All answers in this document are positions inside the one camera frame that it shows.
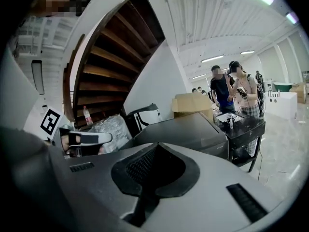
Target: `black fisheye border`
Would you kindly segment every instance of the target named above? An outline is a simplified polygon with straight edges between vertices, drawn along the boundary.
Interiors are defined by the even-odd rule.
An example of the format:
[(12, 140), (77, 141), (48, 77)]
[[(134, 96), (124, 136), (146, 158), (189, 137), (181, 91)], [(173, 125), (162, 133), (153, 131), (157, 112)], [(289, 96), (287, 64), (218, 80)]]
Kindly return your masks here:
[[(2, 16), (2, 35), (0, 39), (0, 55), (4, 52), (7, 41), (10, 36), (14, 33), (18, 24), (26, 16), (29, 5), (33, 0), (0, 0), (1, 16)], [(307, 0), (286, 0), (292, 10), (297, 14), (302, 27), (304, 28), (307, 35), (309, 34), (309, 20), (308, 9), (306, 7)], [(0, 173), (1, 173), (1, 197), (2, 204), (2, 227), (10, 228), (10, 230), (22, 228), (31, 229), (32, 231), (42, 231), (58, 228), (61, 231), (65, 231), (65, 228), (57, 224), (56, 221), (50, 217), (44, 215), (44, 212), (33, 204), (27, 197), (22, 196), (16, 186), (13, 184), (10, 169), (7, 162), (3, 157), (3, 151), (0, 150)], [(309, 180), (307, 179), (304, 183), (303, 189), (300, 194), (286, 212), (284, 216), (278, 219), (274, 216), (272, 225), (270, 225), (266, 231), (300, 231), (305, 230), (308, 227), (307, 214), (309, 205)], [(109, 219), (109, 212), (106, 212), (106, 216), (102, 219)], [(129, 224), (119, 223), (113, 219), (106, 222), (109, 223), (108, 228), (102, 227), (102, 231), (144, 231), (140, 228), (133, 228)], [(241, 231), (258, 231), (258, 228), (253, 228), (255, 224), (251, 225), (247, 229)]]

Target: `clear plastic wrap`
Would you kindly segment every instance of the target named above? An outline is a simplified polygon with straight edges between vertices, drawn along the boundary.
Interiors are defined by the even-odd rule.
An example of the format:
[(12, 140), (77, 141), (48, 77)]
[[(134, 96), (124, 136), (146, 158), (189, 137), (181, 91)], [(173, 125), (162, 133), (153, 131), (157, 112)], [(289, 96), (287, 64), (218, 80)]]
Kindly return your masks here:
[(112, 134), (112, 141), (103, 145), (105, 153), (118, 150), (132, 139), (125, 120), (120, 115), (114, 115), (106, 120), (100, 121), (89, 132), (109, 132)]

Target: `backpack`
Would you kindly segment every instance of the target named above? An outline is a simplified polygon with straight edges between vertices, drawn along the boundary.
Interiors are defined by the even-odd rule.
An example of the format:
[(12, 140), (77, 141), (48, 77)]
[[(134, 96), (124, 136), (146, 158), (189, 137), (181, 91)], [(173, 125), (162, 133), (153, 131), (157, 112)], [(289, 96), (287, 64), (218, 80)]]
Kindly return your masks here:
[(262, 85), (260, 83), (256, 84), (256, 88), (257, 88), (257, 103), (259, 104), (259, 108), (260, 108), (260, 116), (262, 116), (264, 104), (265, 104), (264, 92), (263, 92)]

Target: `black and white square marker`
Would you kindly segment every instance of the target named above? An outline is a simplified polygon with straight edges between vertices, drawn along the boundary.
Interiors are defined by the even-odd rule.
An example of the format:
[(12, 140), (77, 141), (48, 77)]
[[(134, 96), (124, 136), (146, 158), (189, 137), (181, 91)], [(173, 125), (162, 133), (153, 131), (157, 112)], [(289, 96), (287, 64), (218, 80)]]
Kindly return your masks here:
[(40, 125), (40, 128), (46, 133), (46, 136), (50, 139), (54, 138), (54, 134), (62, 118), (62, 113), (57, 110), (48, 107), (45, 113), (44, 119)]

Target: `plaid pants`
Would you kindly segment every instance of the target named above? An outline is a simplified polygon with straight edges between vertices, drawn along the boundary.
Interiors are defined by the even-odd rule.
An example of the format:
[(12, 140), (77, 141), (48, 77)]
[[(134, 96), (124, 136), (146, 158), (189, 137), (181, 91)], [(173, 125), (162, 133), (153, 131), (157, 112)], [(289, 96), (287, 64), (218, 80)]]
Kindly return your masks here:
[[(260, 117), (259, 104), (256, 104), (255, 106), (250, 106), (250, 107), (241, 107), (241, 112), (248, 116), (259, 118)], [(257, 139), (254, 139), (252, 142), (247, 144), (246, 151), (251, 157), (254, 156), (256, 142), (257, 142)]]

